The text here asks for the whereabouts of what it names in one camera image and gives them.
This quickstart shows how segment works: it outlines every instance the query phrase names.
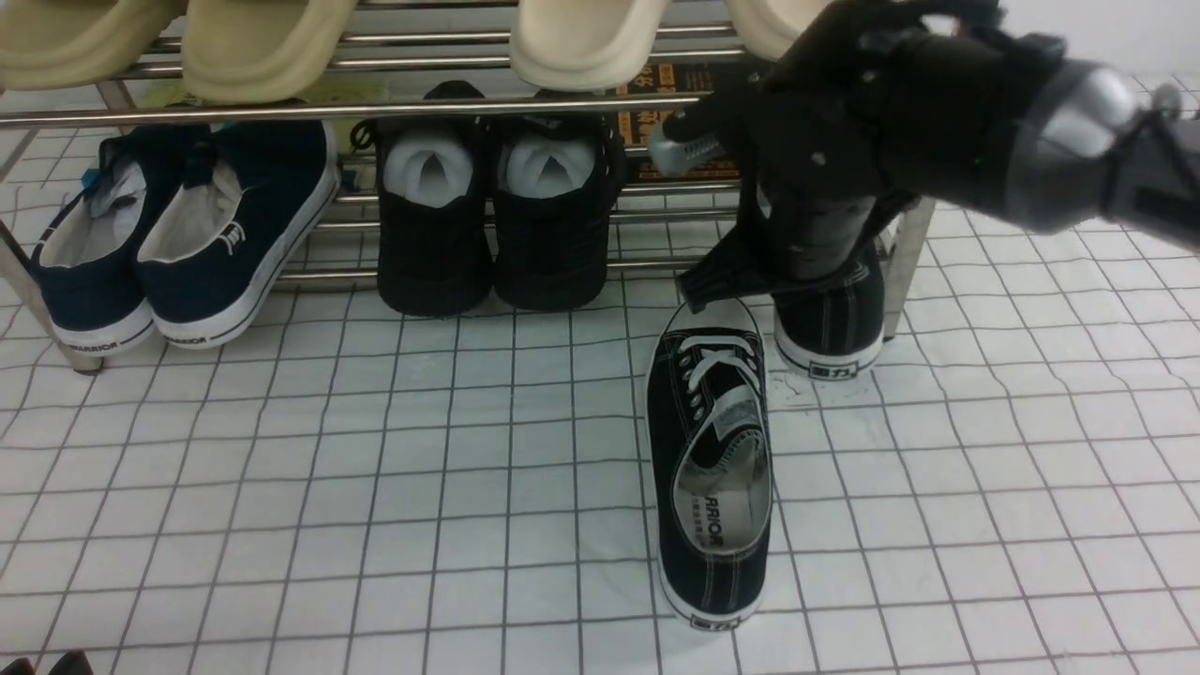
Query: black robotic arm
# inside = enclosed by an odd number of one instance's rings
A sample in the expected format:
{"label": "black robotic arm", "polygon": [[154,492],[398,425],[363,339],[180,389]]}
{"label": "black robotic arm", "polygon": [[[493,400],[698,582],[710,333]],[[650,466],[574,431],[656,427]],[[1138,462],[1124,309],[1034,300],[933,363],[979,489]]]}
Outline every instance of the black robotic arm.
{"label": "black robotic arm", "polygon": [[[959,19],[936,35],[924,19]],[[665,173],[719,155],[746,178],[740,225],[680,285],[694,309],[836,280],[919,197],[1052,233],[1102,217],[1200,250],[1200,121],[1142,107],[1123,76],[1066,43],[1000,29],[994,0],[835,0],[762,77],[652,137]]]}

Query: white grid floor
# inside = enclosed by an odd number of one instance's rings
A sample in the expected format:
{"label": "white grid floor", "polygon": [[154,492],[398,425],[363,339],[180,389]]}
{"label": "white grid floor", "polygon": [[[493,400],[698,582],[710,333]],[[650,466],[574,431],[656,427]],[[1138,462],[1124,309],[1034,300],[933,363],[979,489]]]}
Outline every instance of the white grid floor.
{"label": "white grid floor", "polygon": [[[23,243],[94,138],[40,135],[0,186]],[[306,261],[370,257],[354,239]],[[571,315],[414,321],[372,292],[282,294],[220,351],[155,342],[91,378],[0,285],[0,662],[1200,673],[1200,259],[940,210],[869,377],[814,386],[770,354],[769,574],[732,634],[673,617],[652,560],[638,399],[676,301],[670,279],[624,279]]]}

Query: sneaker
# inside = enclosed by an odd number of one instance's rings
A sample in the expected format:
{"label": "sneaker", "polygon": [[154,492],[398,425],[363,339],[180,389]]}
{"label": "sneaker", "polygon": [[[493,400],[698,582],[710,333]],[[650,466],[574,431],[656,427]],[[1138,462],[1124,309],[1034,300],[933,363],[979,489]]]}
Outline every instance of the sneaker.
{"label": "sneaker", "polygon": [[730,631],[762,597],[772,474],[762,338],[739,300],[676,312],[646,383],[659,574],[702,631]]}
{"label": "sneaker", "polygon": [[624,143],[600,115],[514,118],[497,127],[496,293],[522,310],[582,307],[607,277]]}
{"label": "sneaker", "polygon": [[[426,100],[482,98],[466,82],[439,84]],[[454,316],[492,289],[484,234],[490,185],[487,125],[480,118],[367,120],[354,147],[376,147],[379,295],[394,310]]]}
{"label": "sneaker", "polygon": [[200,350],[241,335],[340,181],[326,123],[241,123],[193,148],[137,255],[167,341]]}
{"label": "sneaker", "polygon": [[206,126],[143,126],[100,145],[98,175],[54,219],[30,274],[67,347],[110,356],[154,330],[133,257],[184,179],[188,148]]}
{"label": "sneaker", "polygon": [[810,380],[842,382],[870,370],[883,348],[883,273],[868,246],[834,288],[776,293],[775,345]]}

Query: stainless steel shoe rack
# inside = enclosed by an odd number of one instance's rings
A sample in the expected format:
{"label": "stainless steel shoe rack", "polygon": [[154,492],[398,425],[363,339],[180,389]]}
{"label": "stainless steel shoe rack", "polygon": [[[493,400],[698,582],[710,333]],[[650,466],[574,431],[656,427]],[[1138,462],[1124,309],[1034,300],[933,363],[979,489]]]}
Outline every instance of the stainless steel shoe rack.
{"label": "stainless steel shoe rack", "polygon": [[[407,10],[443,10],[460,11],[480,7],[514,7],[516,0],[463,0],[446,2],[445,0],[422,2],[412,0],[362,0],[360,12],[367,11],[407,11]],[[736,34],[728,24],[702,24],[664,26],[659,30],[659,42],[650,55],[650,62],[685,61],[727,61],[745,56],[740,48],[702,48],[670,49],[662,48],[672,41],[676,44],[686,40],[689,46],[702,40],[721,40],[730,43]],[[478,71],[509,67],[506,56],[496,55],[452,55],[452,56],[413,56],[396,55],[388,58],[348,58],[341,54],[353,53],[355,48],[404,49],[427,47],[479,47],[485,44],[506,43],[509,34],[504,31],[460,31],[460,32],[380,32],[347,34],[342,37],[338,56],[329,65],[330,73],[361,72],[414,72],[414,71]],[[605,96],[577,100],[532,100],[532,98],[490,98],[487,101],[437,101],[437,102],[379,102],[372,104],[307,104],[300,107],[209,107],[209,108],[170,108],[138,109],[125,83],[138,79],[178,78],[182,73],[179,62],[180,40],[160,38],[148,50],[148,54],[166,60],[143,61],[113,80],[96,84],[107,109],[85,112],[41,112],[0,115],[0,131],[11,129],[83,129],[118,127],[127,130],[145,124],[180,123],[228,123],[239,120],[263,119],[354,119],[370,117],[403,115],[515,115],[530,113],[570,113],[570,112],[616,112],[616,110],[670,110],[695,102],[696,95],[635,95]],[[644,148],[631,148],[631,155],[644,155]],[[677,183],[677,184],[640,184],[629,186],[623,196],[678,196],[695,193],[730,192],[737,190],[736,181]],[[371,193],[343,195],[335,201],[337,211],[350,211],[352,217],[323,222],[318,232],[364,233],[377,231],[377,216],[371,219],[371,208],[378,204],[378,197]],[[688,209],[628,209],[618,210],[613,222],[625,223],[662,223],[686,221],[732,220],[734,207],[727,208],[688,208]],[[894,234],[884,235],[881,249],[884,251],[884,274],[887,276],[887,333],[895,334],[904,301],[908,293],[917,259],[924,245],[925,234],[934,214],[931,201],[923,201],[917,208],[905,214]],[[17,294],[24,301],[37,321],[53,338],[49,316],[42,301],[41,292],[29,274],[29,258],[17,245],[8,228],[0,222],[0,274],[8,280]],[[608,263],[616,273],[635,273],[647,270],[682,270],[692,265],[696,257],[644,257],[618,258]],[[373,283],[373,269],[329,269],[318,271],[287,271],[280,277],[280,286],[305,289],[347,289]],[[67,362],[80,372],[97,372],[103,362],[100,358],[79,354],[61,344],[60,351]]]}

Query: slipper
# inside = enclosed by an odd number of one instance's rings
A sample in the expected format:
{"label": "slipper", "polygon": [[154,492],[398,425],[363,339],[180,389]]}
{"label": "slipper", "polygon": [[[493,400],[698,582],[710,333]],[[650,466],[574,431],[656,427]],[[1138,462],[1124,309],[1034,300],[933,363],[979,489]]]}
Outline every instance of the slipper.
{"label": "slipper", "polygon": [[300,94],[329,66],[358,0],[191,0],[184,85],[224,103]]}
{"label": "slipper", "polygon": [[512,70],[557,91],[620,86],[642,72],[671,0],[521,0]]}
{"label": "slipper", "polygon": [[0,2],[0,89],[79,86],[137,62],[186,0]]}
{"label": "slipper", "polygon": [[725,0],[746,49],[779,60],[833,0]]}

